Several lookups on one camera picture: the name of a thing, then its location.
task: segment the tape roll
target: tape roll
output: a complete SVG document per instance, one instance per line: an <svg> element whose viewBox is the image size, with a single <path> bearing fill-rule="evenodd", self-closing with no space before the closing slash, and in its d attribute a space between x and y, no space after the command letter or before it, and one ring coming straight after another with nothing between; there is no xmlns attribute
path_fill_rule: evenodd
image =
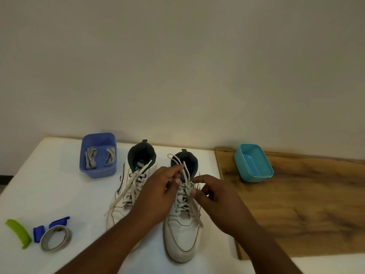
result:
<svg viewBox="0 0 365 274"><path fill-rule="evenodd" d="M65 232L65 237L63 238L62 242L58 246L56 246L54 248L50 248L48 243L51 240L51 238L53 237L53 235L55 233L62 232L62 231ZM48 231L46 231L46 233L40 239L40 248L43 251L47 251L47 252L57 252L57 251L65 248L70 243L71 239L72 239L72 232L69 228L67 228L66 226L63 226L63 225L53 226Z"/></svg>

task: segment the white wall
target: white wall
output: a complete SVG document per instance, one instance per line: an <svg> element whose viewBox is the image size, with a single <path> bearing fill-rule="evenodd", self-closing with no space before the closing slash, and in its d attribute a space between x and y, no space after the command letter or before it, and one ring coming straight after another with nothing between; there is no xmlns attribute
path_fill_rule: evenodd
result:
<svg viewBox="0 0 365 274"><path fill-rule="evenodd" d="M0 174L46 135L102 131L365 159L364 11L364 0L0 0Z"/></svg>

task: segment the wooden surface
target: wooden surface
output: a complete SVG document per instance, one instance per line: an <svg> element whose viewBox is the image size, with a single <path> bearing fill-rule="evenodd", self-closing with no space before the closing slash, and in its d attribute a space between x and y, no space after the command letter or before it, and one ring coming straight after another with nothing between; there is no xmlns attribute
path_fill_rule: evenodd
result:
<svg viewBox="0 0 365 274"><path fill-rule="evenodd" d="M221 179L290 257L365 252L365 161L265 152L274 176L246 183L234 153L215 150Z"/></svg>

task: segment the white table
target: white table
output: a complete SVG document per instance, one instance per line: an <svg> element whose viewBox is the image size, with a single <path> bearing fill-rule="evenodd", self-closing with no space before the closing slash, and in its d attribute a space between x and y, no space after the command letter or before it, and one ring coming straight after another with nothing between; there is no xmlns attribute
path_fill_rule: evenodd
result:
<svg viewBox="0 0 365 274"><path fill-rule="evenodd" d="M89 179L79 170L81 140L45 138L0 195L0 272L51 274L74 258L105 232L112 195L130 147L118 143L117 174ZM168 166L168 153L181 148L154 146L159 166ZM189 149L198 158L201 174L219 178L213 151ZM33 227L70 216L71 243L57 253L44 253L39 244L21 249L16 235L5 225L13 218L32 235ZM162 224L143 239L138 250L123 263L120 273L254 273L251 262L239 261L233 239L222 233L203 211L205 225L197 255L186 264L169 260ZM365 255L296 258L305 273L364 273Z"/></svg>

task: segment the sneaker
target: sneaker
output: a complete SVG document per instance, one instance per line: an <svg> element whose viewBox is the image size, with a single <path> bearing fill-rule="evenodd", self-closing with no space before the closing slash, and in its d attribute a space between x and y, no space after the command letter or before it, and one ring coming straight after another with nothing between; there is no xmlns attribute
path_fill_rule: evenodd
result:
<svg viewBox="0 0 365 274"><path fill-rule="evenodd" d="M156 168L155 150L146 139L129 150L123 173L119 178L121 183L113 195L107 212L107 230L130 212L144 183Z"/></svg>
<svg viewBox="0 0 365 274"><path fill-rule="evenodd" d="M171 166L185 164L185 169L181 173L175 202L164 221L163 236L170 258L177 263L186 263L195 256L203 227L200 221L200 206L190 196L191 190L198 188L198 184L191 182L192 178L200 175L198 160L186 149L167 157L171 159Z"/></svg>

